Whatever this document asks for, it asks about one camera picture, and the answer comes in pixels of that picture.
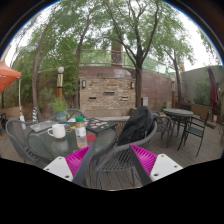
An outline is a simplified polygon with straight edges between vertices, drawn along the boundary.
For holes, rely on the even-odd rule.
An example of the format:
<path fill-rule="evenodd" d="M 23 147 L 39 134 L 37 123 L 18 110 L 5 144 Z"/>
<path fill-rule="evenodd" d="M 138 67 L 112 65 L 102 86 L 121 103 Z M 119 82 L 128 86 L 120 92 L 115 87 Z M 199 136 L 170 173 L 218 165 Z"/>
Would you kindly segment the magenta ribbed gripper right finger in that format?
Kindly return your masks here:
<path fill-rule="evenodd" d="M 133 144 L 129 145 L 129 153 L 143 186 L 182 169 L 166 154 L 155 155 Z"/>

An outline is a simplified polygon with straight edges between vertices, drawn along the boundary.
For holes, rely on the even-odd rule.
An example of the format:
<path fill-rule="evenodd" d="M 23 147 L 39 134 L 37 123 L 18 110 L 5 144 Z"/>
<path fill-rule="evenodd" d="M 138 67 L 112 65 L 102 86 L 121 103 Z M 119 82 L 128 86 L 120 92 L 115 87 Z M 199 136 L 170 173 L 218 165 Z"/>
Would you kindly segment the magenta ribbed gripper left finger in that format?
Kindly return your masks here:
<path fill-rule="evenodd" d="M 85 176 L 93 154 L 93 147 L 89 145 L 67 157 L 58 156 L 44 170 L 78 186 L 85 186 Z"/>

